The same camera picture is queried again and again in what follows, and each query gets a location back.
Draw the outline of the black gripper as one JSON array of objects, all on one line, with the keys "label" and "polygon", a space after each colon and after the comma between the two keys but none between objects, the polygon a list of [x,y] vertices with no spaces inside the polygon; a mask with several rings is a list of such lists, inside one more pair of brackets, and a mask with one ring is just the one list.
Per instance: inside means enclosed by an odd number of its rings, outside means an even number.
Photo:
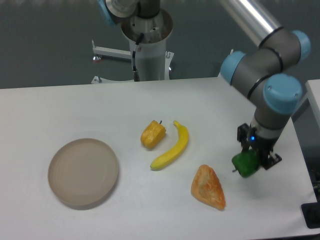
[{"label": "black gripper", "polygon": [[248,152],[250,148],[260,154],[260,165],[268,170],[282,161],[282,157],[273,151],[277,137],[262,136],[262,130],[257,126],[249,126],[246,123],[237,128],[237,141],[240,142],[242,153]]}]

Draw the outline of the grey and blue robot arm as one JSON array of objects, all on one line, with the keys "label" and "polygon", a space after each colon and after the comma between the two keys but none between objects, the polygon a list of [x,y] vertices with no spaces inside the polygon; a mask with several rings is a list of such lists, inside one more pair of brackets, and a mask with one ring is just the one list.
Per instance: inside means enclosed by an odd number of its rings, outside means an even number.
[{"label": "grey and blue robot arm", "polygon": [[[166,40],[173,29],[171,16],[158,0],[100,0],[98,7],[110,25],[121,25],[129,41],[128,58],[136,82],[167,80]],[[281,161],[274,152],[302,95],[301,83],[284,71],[311,51],[308,36],[287,31],[255,0],[223,0],[221,5],[258,46],[253,54],[231,52],[220,75],[256,107],[250,124],[237,128],[242,151],[232,158],[235,170],[246,178],[259,168]]]}]

